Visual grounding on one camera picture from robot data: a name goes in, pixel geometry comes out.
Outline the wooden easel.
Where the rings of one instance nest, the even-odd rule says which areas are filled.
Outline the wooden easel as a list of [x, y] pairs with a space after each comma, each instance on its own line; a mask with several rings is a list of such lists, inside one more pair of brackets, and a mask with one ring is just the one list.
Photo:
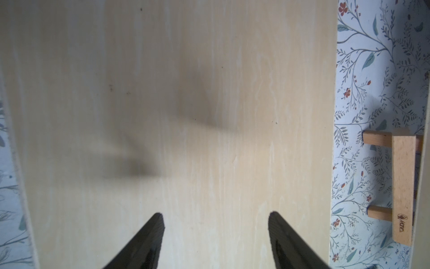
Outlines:
[[412, 246], [414, 223], [415, 158], [423, 149], [424, 136], [413, 135], [408, 129], [394, 133], [364, 131], [363, 142], [392, 149], [393, 207], [369, 206], [370, 218], [392, 222], [393, 241]]

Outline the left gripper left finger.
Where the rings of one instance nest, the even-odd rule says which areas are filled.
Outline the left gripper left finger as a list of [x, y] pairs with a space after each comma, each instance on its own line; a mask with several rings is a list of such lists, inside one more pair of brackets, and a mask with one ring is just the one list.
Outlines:
[[156, 269], [165, 231], [163, 216], [155, 213], [105, 269]]

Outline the plywood board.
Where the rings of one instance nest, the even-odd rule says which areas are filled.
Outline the plywood board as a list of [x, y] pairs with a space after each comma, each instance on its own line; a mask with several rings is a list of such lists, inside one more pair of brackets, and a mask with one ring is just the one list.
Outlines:
[[430, 267], [430, 107], [426, 109], [423, 151], [418, 182], [411, 269]]
[[155, 213], [161, 269], [329, 260], [337, 1], [2, 1], [1, 94], [41, 269]]

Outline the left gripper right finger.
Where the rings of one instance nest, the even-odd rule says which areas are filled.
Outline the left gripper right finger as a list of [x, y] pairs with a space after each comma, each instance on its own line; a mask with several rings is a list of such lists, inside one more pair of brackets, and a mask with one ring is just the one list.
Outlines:
[[268, 231], [277, 269], [329, 267], [276, 211], [269, 215]]

